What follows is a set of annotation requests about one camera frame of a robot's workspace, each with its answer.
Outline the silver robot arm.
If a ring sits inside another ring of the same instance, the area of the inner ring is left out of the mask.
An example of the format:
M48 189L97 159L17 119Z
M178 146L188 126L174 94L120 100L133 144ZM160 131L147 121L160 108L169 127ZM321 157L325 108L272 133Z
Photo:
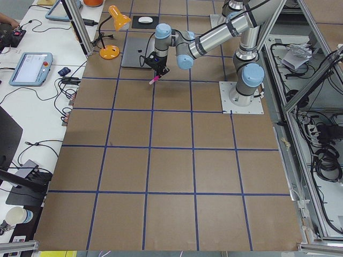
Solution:
M222 15L227 17L233 12L240 12L243 9L243 0L225 0L222 6Z
M200 36L178 31L168 24L158 24L154 51L144 58L144 62L161 78L169 72L169 47L176 49L178 67L189 70L195 59L234 37L240 37L240 45L233 56L237 83L229 92L229 99L236 106L247 107L265 75L264 69L257 64L260 48L284 5L285 1L279 0L242 1L240 9Z

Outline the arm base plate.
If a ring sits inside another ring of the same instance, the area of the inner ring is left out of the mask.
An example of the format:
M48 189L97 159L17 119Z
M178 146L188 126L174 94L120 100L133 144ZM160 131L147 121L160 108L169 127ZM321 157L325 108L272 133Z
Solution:
M236 90L236 82L220 81L220 97L223 114L263 115L262 98L264 97L264 85L260 85L261 91L256 88L253 95L243 96Z
M227 17L223 16L222 14L211 14L210 15L211 28L215 28L218 25L225 23L226 20L227 20Z

